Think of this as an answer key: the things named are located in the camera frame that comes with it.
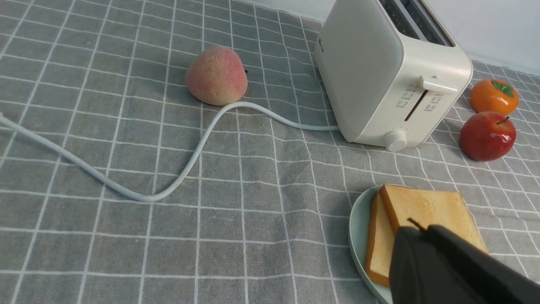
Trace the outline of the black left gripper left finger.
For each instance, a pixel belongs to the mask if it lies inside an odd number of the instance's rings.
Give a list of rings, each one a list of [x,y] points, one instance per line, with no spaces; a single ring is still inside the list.
[[[390,291],[395,304],[487,304],[474,271],[485,252],[442,225],[409,218],[394,240]]]

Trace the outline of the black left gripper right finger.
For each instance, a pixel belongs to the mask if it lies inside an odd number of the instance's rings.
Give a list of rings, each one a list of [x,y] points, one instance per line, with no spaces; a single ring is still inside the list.
[[[538,304],[539,285],[441,225],[427,237],[470,288],[488,304]]]

